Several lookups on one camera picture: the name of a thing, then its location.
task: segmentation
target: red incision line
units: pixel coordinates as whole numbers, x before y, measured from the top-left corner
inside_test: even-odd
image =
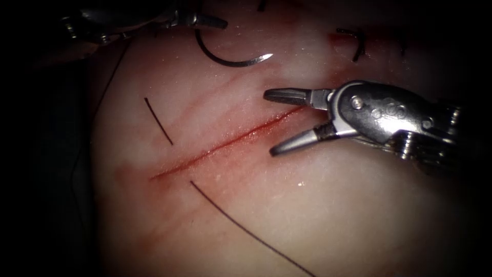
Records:
[[[303,109],[303,107],[299,107],[299,108],[295,108],[287,113],[285,113],[284,115],[282,115],[281,117],[277,117],[275,118],[274,120],[271,120],[271,121],[268,121],[258,127],[255,127],[254,129],[248,131],[247,133],[243,133],[241,135],[239,135],[238,137],[230,140],[230,141],[227,141],[227,142],[224,142],[223,144],[213,148],[212,150],[210,151],[206,151],[203,155],[201,156],[198,156],[192,160],[189,160],[185,163],[182,163],[172,169],[169,169],[169,170],[166,170],[164,172],[161,172],[153,177],[150,178],[150,180],[155,180],[157,178],[160,178],[160,177],[165,177],[167,175],[171,175],[171,174],[174,174],[174,173],[177,173],[177,172],[180,172],[180,171],[183,171],[187,168],[189,168],[190,166],[194,165],[195,163],[197,163],[199,160],[207,157],[208,155],[211,155],[213,154],[215,151],[219,150],[219,149],[222,149],[224,147],[227,147],[229,145],[232,145],[234,143],[237,143],[239,141],[241,141],[242,139],[246,139],[250,134],[254,133],[254,132],[257,132],[257,131],[260,131],[260,130],[264,130],[264,129],[267,129],[267,128],[271,128],[272,126],[274,125],[277,125],[279,124],[282,120],[284,120],[287,116],[291,115],[291,114],[294,114],[294,113],[297,113],[299,111],[301,111]]]

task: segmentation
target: black suture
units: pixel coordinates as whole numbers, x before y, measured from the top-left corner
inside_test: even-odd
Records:
[[[355,51],[355,55],[352,58],[352,62],[356,63],[359,60],[360,55],[365,54],[365,34],[360,29],[355,32],[341,28],[337,28],[337,33],[351,35],[355,37],[359,42],[357,50]]]
[[[267,0],[261,0],[260,4],[258,5],[257,11],[260,11],[260,12],[265,11],[266,4],[267,4]]]
[[[131,42],[132,42],[132,39],[129,39],[128,40],[128,43],[125,45],[125,48],[123,49],[123,52],[121,53],[121,56],[118,59],[118,62],[116,63],[116,66],[113,69],[113,72],[111,73],[111,76],[109,77],[108,83],[106,84],[106,86],[104,88],[104,91],[102,92],[102,96],[99,99],[99,101],[97,103],[97,106],[96,106],[96,110],[94,111],[94,115],[92,116],[92,120],[91,120],[92,123],[94,122],[94,119],[96,118],[97,112],[99,111],[99,108],[101,106],[101,103],[103,102],[104,96],[106,95],[106,92],[109,89],[109,86],[113,82],[113,78],[114,78],[114,75],[116,74],[116,70],[118,69],[119,65],[121,64],[121,61],[123,60],[123,57],[127,53],[128,48],[130,48]]]
[[[408,44],[406,43],[405,33],[401,30],[397,30],[395,32],[396,40],[400,44],[400,54],[401,56],[405,56],[405,51],[408,48]]]
[[[259,243],[263,244],[266,246],[268,249],[276,253],[277,255],[281,256],[282,258],[286,259],[289,263],[292,265],[296,266],[300,270],[304,271],[307,275],[315,277],[315,275],[301,266],[300,264],[296,263],[294,260],[289,258],[287,255],[284,253],[280,252],[279,250],[275,249],[273,246],[265,242],[264,240],[260,239],[257,235],[253,234],[251,231],[246,229],[244,226],[242,226],[239,222],[237,222],[234,218],[232,218],[229,214],[227,214],[222,208],[220,208],[215,202],[213,202],[196,184],[195,182],[190,180],[191,185],[210,203],[212,206],[214,206],[223,216],[225,216],[229,221],[231,221],[234,225],[239,227],[239,229],[243,230],[246,234],[251,236],[254,240],[258,241]]]
[[[159,119],[157,118],[157,116],[155,115],[155,112],[154,110],[152,109],[152,106],[150,105],[149,103],[149,99],[147,99],[147,97],[144,98],[145,100],[145,103],[147,103],[147,107],[149,107],[149,110],[150,112],[152,113],[152,116],[154,117],[155,121],[157,122],[157,124],[159,125],[160,129],[162,130],[162,132],[164,133],[164,135],[166,136],[166,138],[168,139],[169,143],[171,145],[174,145],[173,141],[171,140],[171,138],[168,136],[168,133],[166,132],[166,130],[164,130],[164,127],[162,126],[162,124],[160,123]]]
[[[125,56],[125,54],[127,53],[127,50],[128,48],[130,47],[130,44],[131,44],[131,39],[128,41],[128,43],[125,45],[125,47],[123,48],[123,51],[118,59],[118,62],[116,63],[116,66],[114,67],[113,69],[113,72],[111,73],[111,76],[109,77],[108,79],[108,82],[106,84],[106,86],[104,87],[104,90],[102,92],[102,95],[101,95],[101,98],[99,99],[99,101],[97,102],[97,105],[96,105],[96,109],[94,110],[94,114],[92,115],[92,118],[91,118],[91,125],[94,123],[94,120],[96,118],[96,115],[99,111],[99,108],[101,107],[101,103],[103,102],[103,99],[104,99],[104,96],[106,95],[106,92],[108,91],[108,88],[109,86],[111,85],[111,83],[113,82],[113,78],[114,78],[114,75],[116,74],[116,70],[119,68],[119,65],[121,64],[121,61],[123,60],[123,57]],[[78,149],[78,152],[77,152],[77,157],[75,157],[75,161],[73,163],[73,166],[72,166],[72,169],[70,171],[70,190],[71,190],[71,193],[72,193],[72,197],[75,201],[75,204],[77,206],[77,212],[78,212],[78,217],[79,217],[79,220],[80,220],[80,224],[82,225],[82,228],[83,229],[86,229],[86,226],[84,225],[84,221],[83,221],[83,218],[82,218],[82,212],[81,212],[81,209],[80,209],[80,203],[78,202],[78,198],[76,196],[76,193],[75,193],[75,189],[74,189],[74,172],[75,172],[75,169],[77,168],[77,164],[78,164],[78,161],[80,159],[80,154],[82,152],[82,146],[79,147]]]

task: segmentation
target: blood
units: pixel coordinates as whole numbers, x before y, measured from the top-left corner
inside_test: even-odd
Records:
[[[171,175],[171,174],[174,174],[174,173],[177,173],[177,172],[180,172],[180,171],[183,171],[183,170],[186,170],[186,169],[190,169],[191,167],[193,166],[196,166],[200,161],[202,161],[204,158],[206,158],[207,156],[209,155],[212,155],[214,154],[216,151],[220,150],[220,149],[223,149],[227,146],[230,146],[232,144],[236,144],[236,143],[252,143],[253,141],[251,140],[251,135],[252,134],[255,134],[254,136],[254,141],[257,140],[260,135],[258,134],[258,132],[268,132],[270,129],[272,129],[275,125],[278,125],[280,122],[282,122],[284,119],[286,119],[288,116],[292,115],[292,114],[295,114],[297,112],[300,112],[302,110],[302,107],[299,107],[299,108],[295,108],[285,114],[283,114],[282,116],[279,116],[273,120],[270,120],[258,127],[255,127],[245,133],[242,133],[240,134],[239,136],[235,137],[234,139],[232,140],[229,140],[229,141],[226,141],[214,148],[212,148],[211,150],[205,150],[205,151],[202,151],[201,155],[191,159],[191,160],[188,160],[186,162],[183,162],[181,164],[179,164],[178,166],[176,167],[173,167],[171,169],[168,169],[164,172],[161,172],[155,176],[152,176],[149,178],[149,180],[155,180],[155,179],[159,179],[159,178],[162,178],[162,177],[165,177],[165,176],[168,176],[168,175]]]

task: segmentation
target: dark vignette background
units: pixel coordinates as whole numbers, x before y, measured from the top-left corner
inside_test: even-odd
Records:
[[[29,36],[19,39],[21,45],[27,47],[20,59],[23,114],[15,123],[22,124],[20,134],[28,138],[27,159],[23,159],[28,164],[24,171],[28,182],[20,194],[28,197],[23,197],[22,212],[15,214],[22,221],[17,225],[22,229],[19,232],[22,239],[16,244],[20,252],[16,257],[21,271],[37,275],[103,275],[90,174],[87,61],[30,68],[33,59],[55,41],[57,34],[52,32],[52,20],[60,12],[83,3],[87,2],[53,5],[56,8],[47,3],[31,5],[27,16],[30,20],[14,28],[33,30]],[[414,2],[409,12],[442,26],[439,36],[447,43],[456,44],[456,56],[473,56],[463,64],[469,68],[469,75],[457,91],[462,92],[461,101],[473,107],[473,118],[476,118],[470,121],[468,132],[476,133],[485,143],[490,127],[490,89],[488,79],[480,78],[487,75],[484,72],[489,65],[489,30],[485,24],[488,17],[482,14],[484,9],[485,6],[478,3]],[[479,59],[477,51],[483,53]],[[462,181],[462,185],[468,187],[464,197],[474,204],[476,212],[472,219],[474,224],[469,227],[469,240],[459,242],[463,257],[461,271],[456,275],[490,273],[490,233],[485,228],[491,218],[488,152],[489,146],[483,149],[480,162],[469,165],[468,170],[473,174],[469,173]]]

